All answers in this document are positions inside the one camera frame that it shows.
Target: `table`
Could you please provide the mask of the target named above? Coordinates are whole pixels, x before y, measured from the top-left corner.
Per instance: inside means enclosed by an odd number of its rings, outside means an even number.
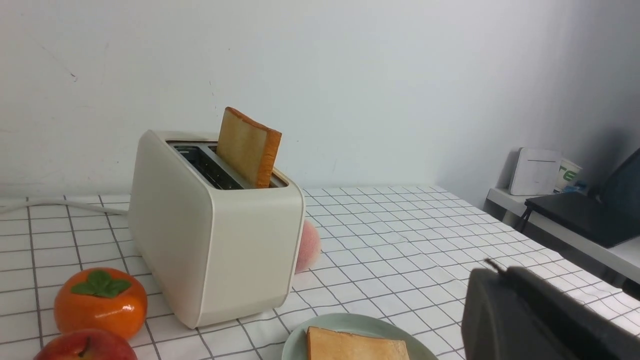
[[[487,200],[506,209],[507,213],[503,222],[514,226],[525,211],[525,200],[531,197],[510,195],[506,189],[493,188],[489,190]],[[608,266],[622,276],[640,284],[640,238],[635,238],[607,249],[535,211],[531,213],[529,223],[571,245],[597,262]]]
[[[460,335],[467,280],[491,257],[526,266],[554,286],[640,333],[640,303],[438,187],[306,190],[323,253],[294,277],[277,309],[191,330],[180,324],[136,251],[127,219],[66,206],[0,217],[0,354],[31,359],[58,330],[60,285],[81,268],[129,272],[148,293],[144,328],[131,341],[140,360],[277,360],[288,334],[325,313],[360,313],[414,335],[439,359],[465,357]],[[127,209],[128,195],[67,197]],[[0,205],[11,201],[4,200]]]

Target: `green plate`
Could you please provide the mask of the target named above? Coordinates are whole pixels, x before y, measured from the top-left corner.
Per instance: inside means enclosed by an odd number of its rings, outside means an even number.
[[[369,316],[344,313],[321,315],[303,322],[284,343],[282,360],[307,359],[307,328],[310,326],[374,338],[404,340],[411,360],[438,360],[427,347],[400,328]]]

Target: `power cord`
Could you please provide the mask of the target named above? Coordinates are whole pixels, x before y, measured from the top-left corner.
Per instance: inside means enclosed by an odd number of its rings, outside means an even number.
[[[66,206],[71,206],[73,208],[96,211],[98,213],[107,213],[107,214],[123,215],[123,216],[127,216],[128,214],[127,210],[103,208],[102,206],[89,205],[83,202],[75,202],[75,201],[69,201],[69,200],[56,200],[56,199],[40,199],[40,200],[34,200],[34,201],[18,202],[16,204],[12,204],[12,205],[8,205],[3,208],[0,208],[0,214],[10,213],[11,211],[26,208],[27,206],[36,206],[36,205],[66,205]]]

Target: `bread slice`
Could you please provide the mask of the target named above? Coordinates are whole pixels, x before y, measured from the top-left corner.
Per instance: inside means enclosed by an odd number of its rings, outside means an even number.
[[[310,326],[308,360],[409,360],[402,340],[370,338]]]
[[[226,108],[216,154],[256,188],[268,188],[282,134]]]

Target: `toaster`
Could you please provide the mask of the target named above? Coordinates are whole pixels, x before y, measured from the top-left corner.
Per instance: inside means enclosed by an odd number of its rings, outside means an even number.
[[[147,131],[138,143],[129,229],[189,328],[281,306],[296,267],[301,189],[273,169],[254,188],[216,155],[218,135]]]

